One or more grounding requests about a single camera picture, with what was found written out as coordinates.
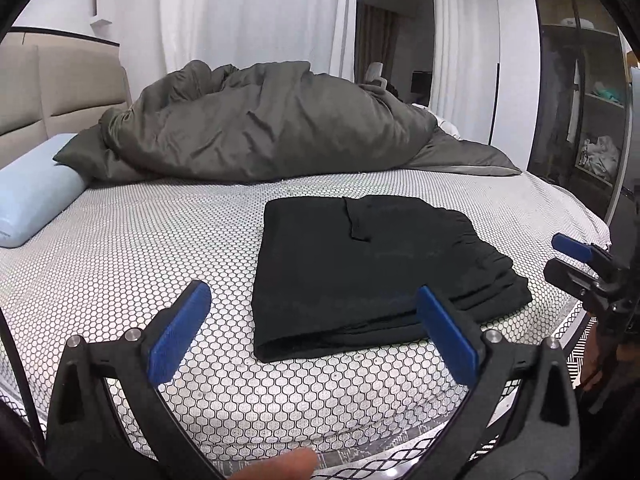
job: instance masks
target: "honeycomb pattern sheet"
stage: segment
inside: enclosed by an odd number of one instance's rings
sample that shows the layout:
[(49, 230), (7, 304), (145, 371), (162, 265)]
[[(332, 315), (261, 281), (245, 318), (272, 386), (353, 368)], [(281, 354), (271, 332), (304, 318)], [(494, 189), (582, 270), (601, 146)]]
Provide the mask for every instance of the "honeycomb pattern sheet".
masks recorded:
[[(350, 450), (380, 452), (396, 445), (399, 434), (419, 434), (442, 420), (465, 389), (428, 340), (272, 364), (253, 356), (250, 302), (264, 204), (286, 196), (366, 194), (416, 196), (462, 211), (479, 237), (513, 259), (534, 299), (490, 323), (512, 341), (538, 343), (575, 304), (544, 281), (544, 264), (558, 256), (552, 235), (609, 243), (606, 225), (573, 196), (528, 173), (398, 170), (252, 186), (159, 180), (94, 187), (26, 245), (0, 250), (0, 303), (38, 410), (47, 410), (71, 334), (102, 341), (144, 327), (199, 279), (211, 288), (211, 312), (160, 391), (216, 464), (297, 446), (312, 446), (324, 463), (343, 463)], [(3, 350), (0, 377), (17, 391)], [(119, 384), (110, 387), (134, 446), (151, 454)]]

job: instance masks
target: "blue gripper pad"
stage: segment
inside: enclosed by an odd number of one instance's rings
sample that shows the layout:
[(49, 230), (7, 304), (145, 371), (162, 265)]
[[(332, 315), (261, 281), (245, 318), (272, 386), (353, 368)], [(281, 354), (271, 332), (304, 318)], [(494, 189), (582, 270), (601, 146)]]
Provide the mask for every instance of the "blue gripper pad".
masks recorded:
[(588, 264), (591, 261), (590, 245), (583, 244), (562, 233), (556, 233), (551, 238), (551, 246), (559, 253), (566, 254), (568, 257), (584, 264)]
[(476, 384), (480, 368), (478, 353), (429, 287), (422, 286), (418, 289), (415, 306), (418, 319), (436, 345), (454, 380), (466, 386)]
[(153, 386), (167, 383), (174, 377), (193, 338), (209, 314), (209, 285), (204, 282), (192, 283), (195, 285), (191, 293), (184, 297), (190, 285), (170, 307), (176, 308), (178, 312), (149, 351), (146, 376)]

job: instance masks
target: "folded garment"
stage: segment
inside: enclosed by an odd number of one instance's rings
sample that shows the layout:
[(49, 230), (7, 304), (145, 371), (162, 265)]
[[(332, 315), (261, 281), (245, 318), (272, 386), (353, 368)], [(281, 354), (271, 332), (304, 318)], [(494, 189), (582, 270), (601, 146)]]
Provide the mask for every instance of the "folded garment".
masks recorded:
[[(575, 27), (575, 18), (565, 18), (564, 20), (560, 20), (560, 25), (569, 25), (570, 27)], [(590, 28), (592, 30), (595, 28), (593, 22), (585, 20), (584, 18), (580, 18), (580, 27)]]
[(578, 165), (609, 182), (615, 182), (619, 159), (620, 150), (613, 143), (613, 139), (601, 136), (595, 143), (584, 139)]
[(512, 260), (459, 211), (419, 198), (292, 197), (264, 208), (254, 280), (263, 362), (423, 339), (416, 290), (429, 283), (477, 322), (531, 301)]

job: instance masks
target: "beige headboard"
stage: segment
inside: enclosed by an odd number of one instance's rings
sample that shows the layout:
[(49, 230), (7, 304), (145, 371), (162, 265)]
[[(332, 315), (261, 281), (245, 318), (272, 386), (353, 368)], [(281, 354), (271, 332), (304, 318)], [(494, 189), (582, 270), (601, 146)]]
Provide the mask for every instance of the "beige headboard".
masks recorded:
[(0, 168), (44, 140), (130, 104), (117, 44), (40, 32), (0, 43)]

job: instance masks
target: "stack of clothes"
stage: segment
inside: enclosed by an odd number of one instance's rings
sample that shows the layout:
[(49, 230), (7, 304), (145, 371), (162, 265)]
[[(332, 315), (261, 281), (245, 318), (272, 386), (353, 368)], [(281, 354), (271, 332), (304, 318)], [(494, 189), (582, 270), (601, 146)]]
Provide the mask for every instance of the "stack of clothes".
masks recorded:
[(598, 137), (596, 142), (584, 139), (580, 149), (578, 165), (608, 182), (615, 182), (618, 174), (620, 150), (608, 135)]
[(254, 353), (321, 357), (426, 337), (425, 284), (476, 322), (529, 303), (528, 280), (459, 211), (418, 198), (292, 197), (264, 209), (254, 281)]

